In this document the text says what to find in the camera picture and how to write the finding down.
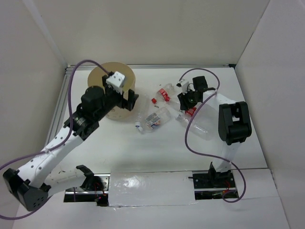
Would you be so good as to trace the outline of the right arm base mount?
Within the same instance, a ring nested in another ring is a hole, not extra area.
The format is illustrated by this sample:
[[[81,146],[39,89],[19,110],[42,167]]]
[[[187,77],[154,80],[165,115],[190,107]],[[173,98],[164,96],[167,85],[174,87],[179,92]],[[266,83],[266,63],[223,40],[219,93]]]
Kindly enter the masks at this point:
[[[220,174],[193,173],[188,178],[193,182],[195,200],[222,199],[223,194],[225,199],[239,197],[231,170]]]

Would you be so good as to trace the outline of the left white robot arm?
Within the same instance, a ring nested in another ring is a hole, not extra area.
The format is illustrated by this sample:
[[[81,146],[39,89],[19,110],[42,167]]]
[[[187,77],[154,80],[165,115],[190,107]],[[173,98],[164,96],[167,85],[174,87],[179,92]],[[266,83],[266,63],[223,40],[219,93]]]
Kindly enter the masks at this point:
[[[126,77],[120,72],[102,77],[103,86],[88,87],[76,111],[65,121],[58,134],[42,151],[17,170],[9,168],[3,173],[9,192],[27,209],[36,211],[55,193],[70,187],[89,190],[101,180],[84,165],[71,172],[53,174],[52,170],[76,147],[82,144],[114,107],[131,111],[138,94],[128,90],[124,98]]]

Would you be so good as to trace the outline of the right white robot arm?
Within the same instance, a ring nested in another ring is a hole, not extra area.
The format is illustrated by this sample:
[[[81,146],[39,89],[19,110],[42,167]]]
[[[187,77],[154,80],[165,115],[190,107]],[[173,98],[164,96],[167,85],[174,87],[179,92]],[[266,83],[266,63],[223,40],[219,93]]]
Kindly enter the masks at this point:
[[[205,154],[205,156],[213,158],[212,166],[216,170],[208,175],[208,182],[213,187],[219,187],[224,182],[222,172],[232,168],[238,148],[252,134],[248,104],[244,101],[231,100],[218,93],[220,85],[216,88],[209,87],[204,76],[193,78],[193,89],[190,89],[189,85],[190,83],[185,79],[180,79],[177,83],[182,90],[178,94],[181,110],[187,111],[197,104],[200,105],[191,117],[192,121],[204,105],[216,111],[218,126],[216,139],[223,141],[224,146],[218,155]]]

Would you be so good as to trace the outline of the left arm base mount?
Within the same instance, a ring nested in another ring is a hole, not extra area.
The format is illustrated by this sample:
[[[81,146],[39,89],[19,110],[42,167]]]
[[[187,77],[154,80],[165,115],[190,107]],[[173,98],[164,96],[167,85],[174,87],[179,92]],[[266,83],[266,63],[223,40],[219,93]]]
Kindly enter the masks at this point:
[[[65,190],[64,203],[94,203],[99,207],[109,206],[110,174],[95,174],[87,187],[73,187]]]

